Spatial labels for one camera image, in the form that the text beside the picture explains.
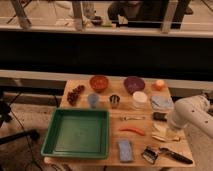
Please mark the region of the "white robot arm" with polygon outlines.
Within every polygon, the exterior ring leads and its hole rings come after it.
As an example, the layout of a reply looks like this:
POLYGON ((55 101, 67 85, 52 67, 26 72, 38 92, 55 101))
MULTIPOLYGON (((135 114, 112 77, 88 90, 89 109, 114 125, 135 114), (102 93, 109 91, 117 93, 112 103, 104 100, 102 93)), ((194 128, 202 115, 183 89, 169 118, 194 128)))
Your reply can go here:
POLYGON ((213 139, 213 116, 208 114, 209 109, 210 101, 204 95, 181 98, 168 115, 168 127, 179 131, 191 123, 213 139))

